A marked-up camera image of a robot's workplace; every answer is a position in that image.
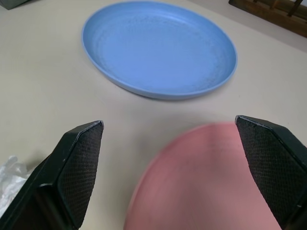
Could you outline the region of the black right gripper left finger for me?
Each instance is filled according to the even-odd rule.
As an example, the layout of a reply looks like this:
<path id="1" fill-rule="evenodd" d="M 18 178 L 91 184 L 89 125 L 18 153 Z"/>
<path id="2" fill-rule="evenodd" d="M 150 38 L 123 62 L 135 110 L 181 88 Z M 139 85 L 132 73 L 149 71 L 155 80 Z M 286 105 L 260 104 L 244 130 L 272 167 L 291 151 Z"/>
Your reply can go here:
<path id="1" fill-rule="evenodd" d="M 104 123 L 66 132 L 0 218 L 2 230 L 78 230 L 95 184 Z"/>

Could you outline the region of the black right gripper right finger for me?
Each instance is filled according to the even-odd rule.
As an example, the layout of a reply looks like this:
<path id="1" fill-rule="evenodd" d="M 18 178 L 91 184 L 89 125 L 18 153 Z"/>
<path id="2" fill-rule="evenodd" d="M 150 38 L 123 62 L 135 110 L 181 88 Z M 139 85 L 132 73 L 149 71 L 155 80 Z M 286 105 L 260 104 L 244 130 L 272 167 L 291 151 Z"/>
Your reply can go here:
<path id="1" fill-rule="evenodd" d="M 258 118 L 235 119 L 251 175 L 283 230 L 307 228 L 307 148 L 292 132 Z"/>

